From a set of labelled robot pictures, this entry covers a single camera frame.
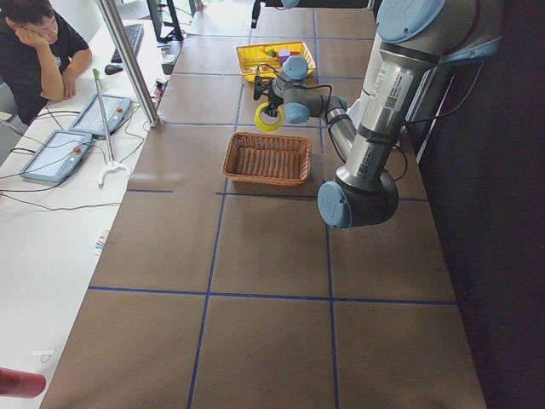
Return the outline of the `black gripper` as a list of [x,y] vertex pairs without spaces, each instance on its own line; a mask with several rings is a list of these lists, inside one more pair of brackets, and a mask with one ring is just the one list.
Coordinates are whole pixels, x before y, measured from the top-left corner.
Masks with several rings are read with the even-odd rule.
[[262,94],[267,98],[265,114],[267,116],[278,116],[280,107],[284,104],[284,99],[276,94],[273,84],[267,83],[263,88]]

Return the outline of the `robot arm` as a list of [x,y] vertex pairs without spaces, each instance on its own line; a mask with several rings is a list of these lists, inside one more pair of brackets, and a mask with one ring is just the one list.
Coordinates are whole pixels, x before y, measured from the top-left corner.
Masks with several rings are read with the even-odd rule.
[[387,221],[399,194],[384,169],[422,78],[438,65],[463,65],[493,55],[501,40],[502,1],[382,1],[376,38],[360,99],[352,107],[338,96],[304,84],[308,64],[291,56],[275,78],[256,78],[254,97],[263,112],[284,113],[292,124],[325,121],[343,166],[318,190],[318,209],[333,228]]
[[299,0],[280,0],[280,1],[255,0],[253,2],[253,7],[251,11],[250,28],[251,29],[257,28],[262,7],[265,7],[268,9],[286,10],[286,9],[293,9],[297,7],[299,3],[300,3]]

